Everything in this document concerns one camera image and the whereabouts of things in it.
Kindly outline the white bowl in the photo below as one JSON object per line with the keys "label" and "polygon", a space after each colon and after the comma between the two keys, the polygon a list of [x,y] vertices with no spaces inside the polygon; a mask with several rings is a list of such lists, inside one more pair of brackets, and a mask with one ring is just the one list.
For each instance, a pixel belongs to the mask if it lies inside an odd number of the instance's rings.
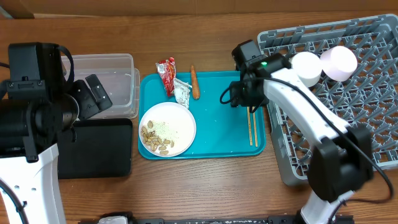
{"label": "white bowl", "polygon": [[299,52],[291,59],[292,69],[306,87],[316,85],[322,74],[320,58],[311,52]]}

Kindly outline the small pink plate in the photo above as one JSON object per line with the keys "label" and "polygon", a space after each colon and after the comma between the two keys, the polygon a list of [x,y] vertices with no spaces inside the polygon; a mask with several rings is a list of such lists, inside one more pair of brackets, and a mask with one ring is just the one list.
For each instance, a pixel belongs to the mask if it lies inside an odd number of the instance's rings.
{"label": "small pink plate", "polygon": [[347,81],[355,72],[358,61],[355,54],[347,47],[338,45],[320,56],[324,73],[334,81]]}

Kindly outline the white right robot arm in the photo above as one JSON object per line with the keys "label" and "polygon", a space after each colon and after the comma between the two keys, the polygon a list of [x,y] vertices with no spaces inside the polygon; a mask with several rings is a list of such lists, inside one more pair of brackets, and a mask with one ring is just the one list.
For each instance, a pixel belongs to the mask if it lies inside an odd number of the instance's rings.
{"label": "white right robot arm", "polygon": [[337,216],[353,194],[378,171],[389,188],[386,203],[394,198],[394,187],[385,172],[371,159],[371,132],[364,125],[352,127],[329,110],[301,81],[290,60],[280,53],[266,56],[253,40],[238,44],[231,53],[240,79],[225,92],[232,107],[245,107],[249,114],[276,103],[301,130],[313,147],[307,171],[312,192],[307,203],[287,223],[352,223]]}

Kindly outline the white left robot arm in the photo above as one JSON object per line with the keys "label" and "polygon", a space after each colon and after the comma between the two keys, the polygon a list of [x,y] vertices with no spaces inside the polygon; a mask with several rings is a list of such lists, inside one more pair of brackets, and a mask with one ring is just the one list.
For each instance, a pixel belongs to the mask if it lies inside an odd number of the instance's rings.
{"label": "white left robot arm", "polygon": [[94,74],[65,70],[69,50],[53,43],[8,47],[1,82],[1,197],[10,223],[65,223],[58,183],[58,136],[112,107]]}

